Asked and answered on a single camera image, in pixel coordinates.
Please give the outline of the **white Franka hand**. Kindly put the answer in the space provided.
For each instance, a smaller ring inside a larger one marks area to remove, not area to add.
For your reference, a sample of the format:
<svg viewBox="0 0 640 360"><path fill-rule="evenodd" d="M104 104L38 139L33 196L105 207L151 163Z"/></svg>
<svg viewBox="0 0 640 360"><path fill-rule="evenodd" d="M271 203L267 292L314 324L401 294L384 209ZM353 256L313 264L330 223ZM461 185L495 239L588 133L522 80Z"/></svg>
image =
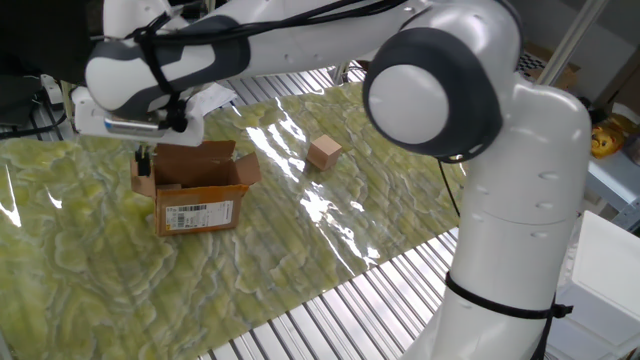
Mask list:
<svg viewBox="0 0 640 360"><path fill-rule="evenodd" d="M71 92L75 105L75 127L80 135L115 138L180 146L199 146L204 137L204 121L192 107L187 113L187 127L183 132L171 128L162 129L165 110L146 113L140 119L125 119L111 114L97 105L86 87ZM149 176L151 161L149 152L139 147L134 153L136 175Z"/></svg>

